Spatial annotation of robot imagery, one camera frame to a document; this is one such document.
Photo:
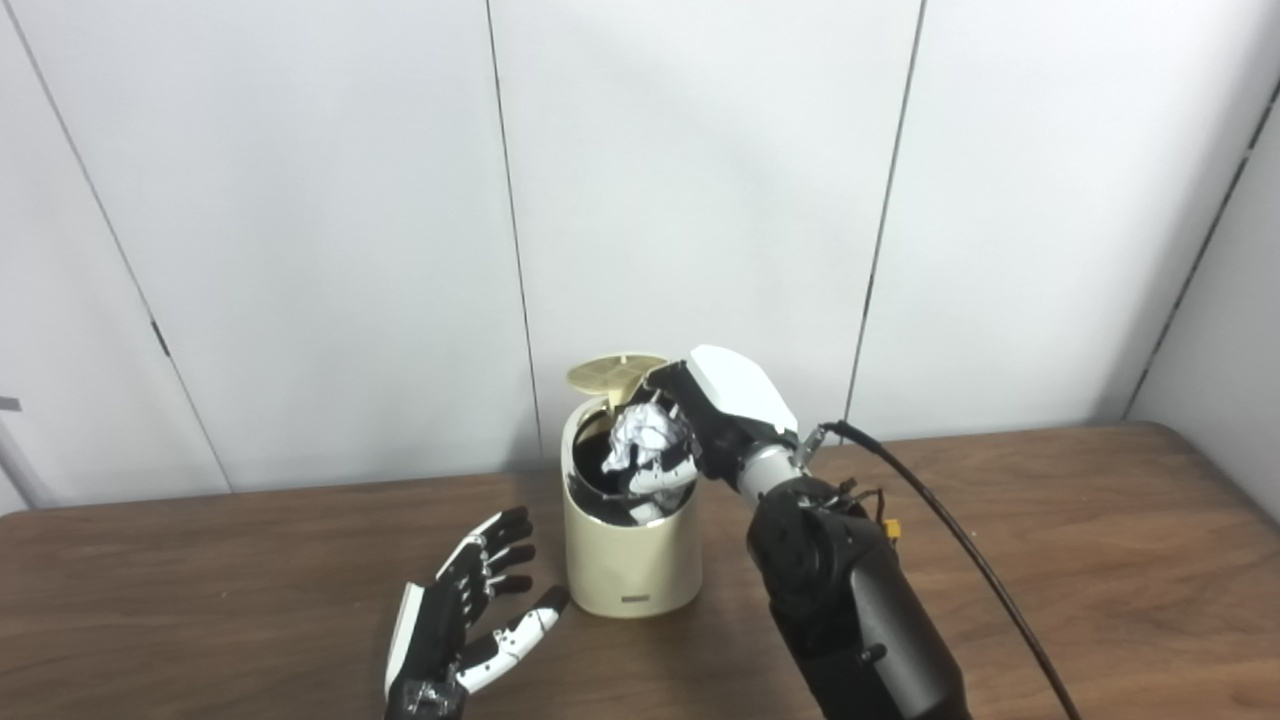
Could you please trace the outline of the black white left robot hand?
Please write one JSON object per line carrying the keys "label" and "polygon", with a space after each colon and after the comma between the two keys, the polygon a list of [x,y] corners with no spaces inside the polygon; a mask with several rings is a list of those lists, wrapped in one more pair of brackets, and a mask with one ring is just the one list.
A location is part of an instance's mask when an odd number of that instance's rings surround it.
{"label": "black white left robot hand", "polygon": [[532,529],[527,507],[499,511],[462,537],[428,584],[406,583],[387,655],[384,719],[461,719],[471,696],[521,664],[556,626],[571,601],[563,585],[468,638],[494,600],[532,588],[531,577],[509,574],[535,559]]}

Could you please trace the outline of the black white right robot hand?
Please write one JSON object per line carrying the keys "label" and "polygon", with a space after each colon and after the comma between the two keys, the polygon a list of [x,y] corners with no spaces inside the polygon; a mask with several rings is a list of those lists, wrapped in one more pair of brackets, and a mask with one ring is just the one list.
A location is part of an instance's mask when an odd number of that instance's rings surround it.
{"label": "black white right robot hand", "polygon": [[724,483],[756,511],[803,475],[799,423],[764,369],[730,348],[700,345],[648,370],[620,415],[627,457],[620,487],[655,501],[698,478]]}

